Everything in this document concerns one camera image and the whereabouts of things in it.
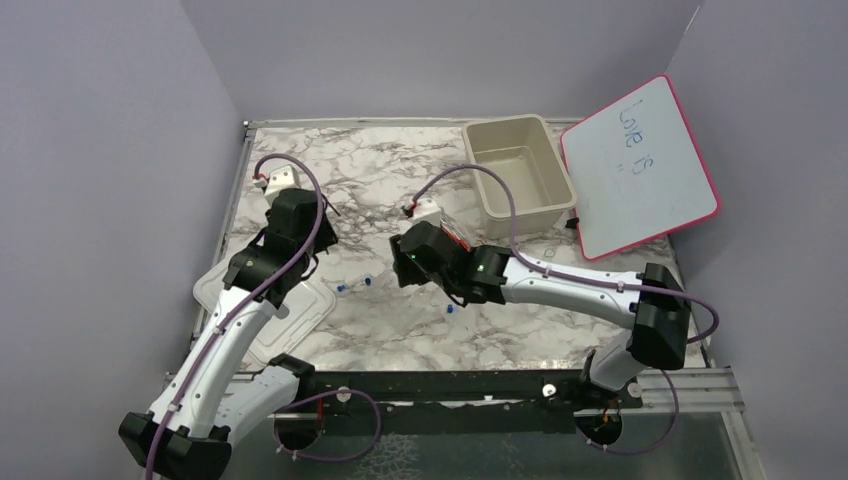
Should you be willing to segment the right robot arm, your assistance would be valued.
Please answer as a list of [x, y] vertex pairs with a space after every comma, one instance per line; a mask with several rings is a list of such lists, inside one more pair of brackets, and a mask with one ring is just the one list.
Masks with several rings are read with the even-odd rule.
[[608, 321], [622, 333], [592, 350], [577, 380], [579, 398], [600, 407], [646, 369], [685, 364], [691, 304], [670, 271], [649, 263], [641, 272], [566, 268], [493, 245], [465, 247], [427, 222], [390, 239], [401, 287], [434, 283], [461, 307], [534, 304]]

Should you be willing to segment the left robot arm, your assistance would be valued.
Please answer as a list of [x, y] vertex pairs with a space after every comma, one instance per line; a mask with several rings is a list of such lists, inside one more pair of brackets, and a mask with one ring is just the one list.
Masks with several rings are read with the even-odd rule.
[[257, 334], [287, 294], [310, 275], [310, 264], [338, 238], [318, 191], [284, 189], [266, 226], [234, 254], [209, 323], [169, 386], [144, 413], [130, 412], [118, 435], [148, 479], [218, 479], [236, 430], [256, 413], [218, 410], [225, 390]]

